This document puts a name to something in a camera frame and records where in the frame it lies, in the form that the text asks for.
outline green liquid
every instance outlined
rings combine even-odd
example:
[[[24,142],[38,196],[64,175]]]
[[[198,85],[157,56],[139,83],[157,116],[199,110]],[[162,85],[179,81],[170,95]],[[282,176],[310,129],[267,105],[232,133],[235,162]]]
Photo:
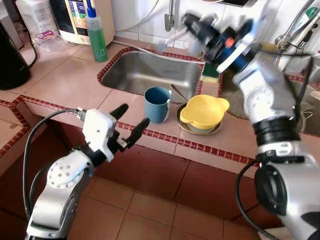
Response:
[[[91,47],[93,50],[94,59],[97,62],[105,62],[108,60],[107,48],[105,43],[105,36],[102,29],[89,30],[88,34],[90,37]]]

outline plate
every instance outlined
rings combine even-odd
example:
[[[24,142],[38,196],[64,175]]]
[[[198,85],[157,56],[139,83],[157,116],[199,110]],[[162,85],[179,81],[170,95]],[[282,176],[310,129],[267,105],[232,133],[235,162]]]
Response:
[[[181,105],[178,106],[178,108],[176,109],[175,111],[175,120],[177,121],[177,123],[179,124],[179,126],[184,129],[185,131],[187,131],[188,133],[191,133],[191,134],[195,134],[195,135],[201,135],[201,136],[208,136],[208,135],[213,135],[215,134],[216,132],[218,132],[221,128],[221,125],[222,123],[219,122],[217,126],[215,126],[210,132],[195,132],[195,131],[192,131],[186,123],[182,122],[180,120],[180,113],[181,113],[181,110],[184,109],[185,107],[187,106],[187,103],[183,103]]]

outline floor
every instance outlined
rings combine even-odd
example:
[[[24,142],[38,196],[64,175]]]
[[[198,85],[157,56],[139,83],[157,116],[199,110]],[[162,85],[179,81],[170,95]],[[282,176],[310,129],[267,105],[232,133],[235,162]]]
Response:
[[[93,177],[68,240],[259,240],[251,228]]]

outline yellow bowl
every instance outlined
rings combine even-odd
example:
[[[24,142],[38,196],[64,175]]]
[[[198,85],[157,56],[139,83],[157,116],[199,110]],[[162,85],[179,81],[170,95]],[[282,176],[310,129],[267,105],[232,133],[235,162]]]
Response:
[[[197,95],[191,98],[182,109],[180,120],[197,129],[209,130],[221,122],[229,106],[229,102],[224,98]]]

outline white container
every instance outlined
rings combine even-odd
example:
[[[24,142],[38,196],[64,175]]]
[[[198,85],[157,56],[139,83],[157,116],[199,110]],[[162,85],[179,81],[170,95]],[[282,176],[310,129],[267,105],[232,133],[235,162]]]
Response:
[[[59,31],[48,0],[17,0],[15,3],[36,46],[56,39]]]

